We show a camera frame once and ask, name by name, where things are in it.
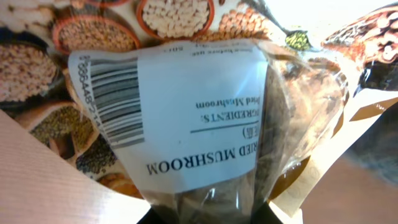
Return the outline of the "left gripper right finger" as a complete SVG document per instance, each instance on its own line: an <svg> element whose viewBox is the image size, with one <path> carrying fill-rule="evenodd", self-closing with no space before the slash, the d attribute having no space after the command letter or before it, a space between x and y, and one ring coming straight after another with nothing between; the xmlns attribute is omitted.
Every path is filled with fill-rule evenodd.
<svg viewBox="0 0 398 224"><path fill-rule="evenodd" d="M251 215L250 224L282 224L268 203L264 203Z"/></svg>

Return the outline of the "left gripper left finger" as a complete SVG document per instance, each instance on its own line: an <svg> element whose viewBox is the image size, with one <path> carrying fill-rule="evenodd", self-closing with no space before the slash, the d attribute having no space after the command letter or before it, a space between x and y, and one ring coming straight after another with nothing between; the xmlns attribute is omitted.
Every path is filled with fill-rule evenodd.
<svg viewBox="0 0 398 224"><path fill-rule="evenodd" d="M162 224L162 219L152 208L137 222L137 224Z"/></svg>

